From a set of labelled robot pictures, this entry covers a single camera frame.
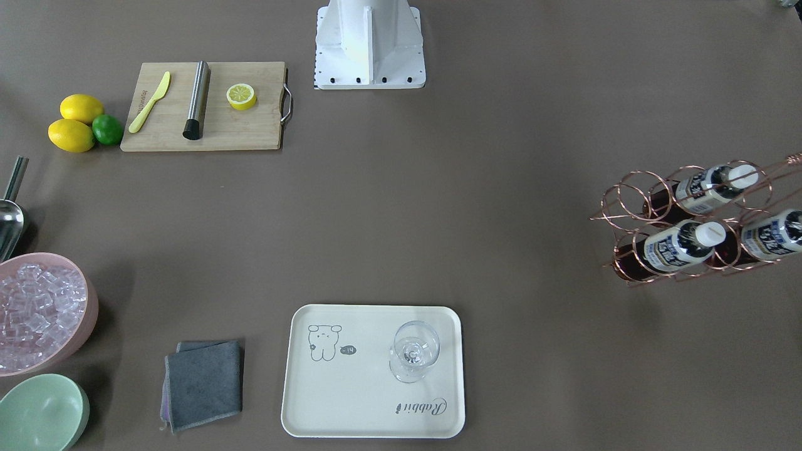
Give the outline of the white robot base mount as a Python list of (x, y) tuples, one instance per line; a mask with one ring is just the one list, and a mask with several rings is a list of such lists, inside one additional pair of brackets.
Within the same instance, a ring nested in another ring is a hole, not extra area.
[(313, 87), (401, 90), (427, 82), (420, 11), (407, 1), (330, 1), (317, 10)]

